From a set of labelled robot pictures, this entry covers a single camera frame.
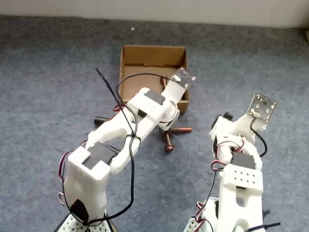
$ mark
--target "perforated base plate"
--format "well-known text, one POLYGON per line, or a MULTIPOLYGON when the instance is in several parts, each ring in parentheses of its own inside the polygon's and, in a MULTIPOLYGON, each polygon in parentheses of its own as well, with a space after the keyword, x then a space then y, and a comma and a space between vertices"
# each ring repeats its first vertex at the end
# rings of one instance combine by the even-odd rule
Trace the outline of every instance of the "perforated base plate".
POLYGON ((189 219, 187 225, 185 226, 183 232, 192 232, 196 227, 198 223, 195 221, 195 218, 192 217, 189 219))
MULTIPOLYGON (((80 222, 76 221, 75 218, 70 214, 67 218, 58 225, 55 232, 85 232, 86 227, 80 222)), ((89 227, 91 232, 112 232, 107 221, 103 221, 97 227, 89 227)))

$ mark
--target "screw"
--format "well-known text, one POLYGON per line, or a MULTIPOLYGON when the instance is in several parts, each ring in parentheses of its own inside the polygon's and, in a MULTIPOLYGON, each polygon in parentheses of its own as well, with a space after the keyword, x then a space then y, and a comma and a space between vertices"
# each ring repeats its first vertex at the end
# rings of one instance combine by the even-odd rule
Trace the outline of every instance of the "screw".
POLYGON ((165 131, 165 143, 165 150, 167 152, 171 152, 174 145, 170 142, 169 133, 167 131, 165 131))

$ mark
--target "wire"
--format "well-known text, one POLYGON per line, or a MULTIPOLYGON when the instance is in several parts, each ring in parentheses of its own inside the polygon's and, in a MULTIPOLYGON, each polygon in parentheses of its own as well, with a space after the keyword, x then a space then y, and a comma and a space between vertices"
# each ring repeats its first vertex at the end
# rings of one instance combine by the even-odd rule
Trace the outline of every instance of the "wire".
POLYGON ((206 198, 205 203, 202 203, 202 204, 201 204, 201 202, 197 202, 197 207, 199 208, 199 210, 198 210, 198 212, 197 212, 197 214, 196 214, 196 216, 195 216, 195 221, 199 223, 199 225, 196 227, 196 228, 198 228, 198 229, 203 225, 204 221, 206 221, 206 222, 209 223, 209 225, 210 225, 210 227, 211 227, 211 231, 212 231, 212 232, 214 231, 214 230, 213 230, 213 227, 212 227, 212 224, 210 223, 210 221, 208 221, 206 218, 200 218, 200 214, 201 214, 201 212, 204 210, 204 208, 205 208, 205 206, 206 206, 206 204, 207 204, 207 202, 208 202, 208 199, 209 199, 209 197, 210 197, 210 195, 211 195, 211 191, 212 191, 212 188, 213 188, 213 186, 214 186, 214 182, 215 182, 215 180, 216 180, 216 174, 217 174, 217 172, 222 171, 222 169, 223 169, 223 168, 218 168, 217 170, 214 171, 213 181, 212 181, 212 184, 211 184, 211 188, 209 189, 209 192, 208 192, 208 195, 207 195, 207 198, 206 198))
POLYGON ((239 146, 237 143, 233 142, 233 141, 223 141, 223 142, 220 142, 217 146, 216 146, 216 150, 214 151, 214 156, 216 158, 216 160, 218 160, 218 148, 220 145, 222 144, 225 144, 225 143, 233 143, 235 144, 236 146, 238 146, 238 149, 241 148, 241 146, 239 146))
POLYGON ((216 163, 219 163, 219 164, 221 164, 221 165, 226 166, 226 164, 223 163, 223 162, 221 162, 220 160, 214 160, 213 162, 211 162, 211 169, 212 169, 213 171, 217 171, 218 169, 221 169, 221 168, 214 168, 214 167, 213 167, 216 163))
POLYGON ((68 152, 64 153, 63 156, 62 156, 61 159, 60 159, 60 162, 59 162, 59 169, 58 169, 58 177, 59 177, 60 180, 64 180, 64 179, 63 179, 63 174, 61 174, 62 165, 63 165, 63 163, 64 163, 64 159, 65 159, 65 157, 66 157, 69 153, 71 153, 71 152, 73 152, 73 151, 68 151, 68 152))
POLYGON ((268 147, 267 147, 267 144, 266 144, 266 142, 265 142, 265 140, 263 139, 263 137, 258 133, 258 132, 256 132, 253 128, 252 128, 252 125, 253 125, 253 123, 256 121, 256 117, 253 117, 253 120, 251 121, 251 123, 250 123, 250 129, 253 131, 253 133, 262 141, 262 143, 264 144, 264 148, 265 148, 265 150, 264 150, 264 152, 260 155, 260 157, 263 157, 266 153, 267 153, 267 151, 268 151, 268 147))
POLYGON ((135 112, 134 112, 130 107, 128 107, 126 104, 124 104, 124 103, 122 102, 122 100, 121 100, 119 97, 118 97, 119 99, 116 97, 114 91, 112 90, 112 87, 111 87, 110 83, 106 80, 106 78, 105 78, 104 75, 99 71, 99 69, 98 69, 98 68, 95 68, 95 70, 98 72, 98 74, 100 75, 100 77, 103 79, 103 81, 105 82, 107 88, 109 89, 109 91, 111 92, 111 94, 112 94, 112 96, 114 97, 115 101, 117 102, 117 104, 118 104, 118 106, 119 106, 119 109, 121 110, 121 112, 123 113, 123 115, 124 115, 124 117, 125 117, 125 119, 126 119, 126 122, 127 122, 128 125, 130 126, 130 129, 131 129, 131 131, 132 131, 132 134, 136 133, 137 126, 135 126, 135 130, 132 129, 131 123, 129 122, 127 116, 125 115, 125 112, 124 112, 124 110, 123 110, 122 105, 125 106, 125 107, 133 114, 133 116, 134 116, 134 118, 135 118, 135 123, 136 123, 136 125, 137 125, 138 122, 137 122, 137 116, 136 116, 135 112))
POLYGON ((142 76, 142 75, 157 76, 157 77, 161 77, 161 78, 164 78, 164 79, 166 79, 166 80, 169 80, 169 81, 174 81, 174 80, 172 80, 172 79, 167 78, 166 76, 163 76, 163 75, 160 75, 160 74, 156 74, 156 73, 151 73, 151 72, 144 72, 144 73, 141 72, 141 73, 136 73, 136 74, 127 76, 127 77, 125 77, 124 79, 122 79, 122 80, 118 83, 118 85, 117 85, 117 87, 116 87, 116 89, 115 89, 115 92, 116 92, 116 94, 117 94, 117 96, 118 96, 120 102, 122 103, 122 105, 126 105, 126 104, 124 103, 124 101, 122 100, 122 98, 121 98, 121 96, 120 96, 120 94, 119 94, 119 87, 120 87, 120 85, 121 85, 125 80, 127 80, 127 79, 129 79, 129 78, 132 78, 132 77, 135 77, 135 76, 142 76))
POLYGON ((106 222, 107 222, 107 224, 108 224, 108 226, 109 226, 109 228, 110 228, 110 231, 111 231, 111 232, 114 232, 114 229, 112 228, 111 222, 110 222, 108 219, 106 220, 106 222))
POLYGON ((265 230, 267 230, 268 228, 275 227, 275 226, 280 226, 280 225, 281 225, 280 222, 276 222, 276 223, 269 224, 269 225, 260 225, 260 226, 255 226, 255 227, 249 228, 245 232, 251 232, 251 231, 258 230, 258 229, 265 229, 265 230))

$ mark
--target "red wire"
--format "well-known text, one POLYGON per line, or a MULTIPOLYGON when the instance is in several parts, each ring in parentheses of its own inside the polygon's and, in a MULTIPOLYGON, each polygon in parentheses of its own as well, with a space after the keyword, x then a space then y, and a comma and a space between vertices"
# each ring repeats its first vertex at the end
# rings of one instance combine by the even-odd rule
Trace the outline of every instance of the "red wire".
POLYGON ((117 106, 114 107, 113 111, 118 113, 121 109, 120 109, 119 105, 117 105, 117 106))
POLYGON ((220 168, 213 168, 213 165, 216 164, 216 163, 219 163, 219 164, 222 164, 222 165, 226 166, 226 164, 221 162, 220 160, 214 160, 213 162, 211 162, 211 169, 213 171, 217 171, 218 169, 220 169, 220 168))
POLYGON ((238 149, 240 148, 240 146, 239 146, 237 143, 233 142, 233 141, 223 141, 223 142, 221 142, 221 143, 219 143, 219 144, 217 145, 216 150, 215 150, 215 152, 214 152, 214 156, 216 157, 216 160, 218 160, 218 148, 219 148, 219 146, 220 146, 221 144, 224 144, 224 143, 234 143, 234 144, 236 144, 236 145, 238 146, 238 149))
POLYGON ((245 141, 243 140, 243 138, 241 138, 241 140, 242 140, 242 145, 241 145, 241 147, 239 147, 239 148, 236 150, 236 152, 242 151, 243 146, 245 145, 245 141))
POLYGON ((73 152, 73 151, 68 151, 68 152, 64 153, 63 156, 62 156, 61 159, 60 159, 60 162, 59 162, 58 176, 59 176, 59 178, 60 178, 61 181, 63 181, 63 175, 61 174, 61 172, 62 172, 62 164, 63 164, 64 158, 65 158, 70 152, 73 152))

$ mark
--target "mounting plate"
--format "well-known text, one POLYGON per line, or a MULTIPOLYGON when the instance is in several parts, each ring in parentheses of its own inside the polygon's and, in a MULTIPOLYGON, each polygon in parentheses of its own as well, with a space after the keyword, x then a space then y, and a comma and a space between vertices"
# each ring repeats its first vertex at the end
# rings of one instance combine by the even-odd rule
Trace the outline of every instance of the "mounting plate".
POLYGON ((190 74, 186 69, 181 67, 173 74, 171 80, 177 82, 183 88, 187 89, 189 84, 196 80, 196 77, 190 74))
MULTIPOLYGON (((91 232, 111 232, 110 226, 107 221, 103 221, 100 225, 96 227, 89 227, 91 232)), ((80 222, 76 221, 75 218, 69 214, 66 219, 62 221, 54 232, 85 232, 86 227, 80 222)))
POLYGON ((257 119, 268 123, 276 106, 276 101, 264 96, 261 93, 256 93, 248 108, 247 115, 254 116, 257 119))

